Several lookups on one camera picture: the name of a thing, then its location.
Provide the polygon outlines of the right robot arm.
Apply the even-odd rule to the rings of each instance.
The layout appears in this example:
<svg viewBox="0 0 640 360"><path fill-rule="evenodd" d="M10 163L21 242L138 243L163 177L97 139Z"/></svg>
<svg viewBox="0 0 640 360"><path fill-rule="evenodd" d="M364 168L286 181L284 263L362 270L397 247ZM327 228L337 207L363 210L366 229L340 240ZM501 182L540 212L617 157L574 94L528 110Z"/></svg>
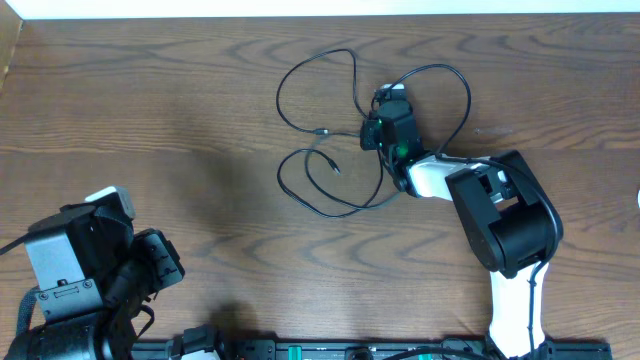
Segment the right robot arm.
<svg viewBox="0 0 640 360"><path fill-rule="evenodd" d="M361 128L399 191L453 203L468 243L489 271L489 338L504 359L540 357L542 281L563 236L559 214L522 155L458 158L427 150L412 105L385 100Z"/></svg>

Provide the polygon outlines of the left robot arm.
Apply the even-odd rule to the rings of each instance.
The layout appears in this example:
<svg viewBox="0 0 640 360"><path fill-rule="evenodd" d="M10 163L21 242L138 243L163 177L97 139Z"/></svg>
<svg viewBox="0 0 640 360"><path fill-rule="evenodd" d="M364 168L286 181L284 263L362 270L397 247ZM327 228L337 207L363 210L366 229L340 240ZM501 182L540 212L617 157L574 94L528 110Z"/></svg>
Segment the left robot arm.
<svg viewBox="0 0 640 360"><path fill-rule="evenodd" d="M118 204L66 205L20 238L38 286L21 303L10 359L128 359L152 295L185 275L163 233Z"/></svg>

